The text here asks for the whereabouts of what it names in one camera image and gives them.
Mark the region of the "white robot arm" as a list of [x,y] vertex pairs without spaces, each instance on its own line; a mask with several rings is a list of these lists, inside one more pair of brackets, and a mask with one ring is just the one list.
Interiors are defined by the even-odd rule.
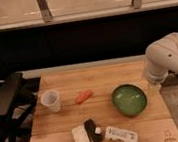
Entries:
[[152,42],[145,50],[144,77],[150,84],[165,81],[170,71],[178,74],[178,32]]

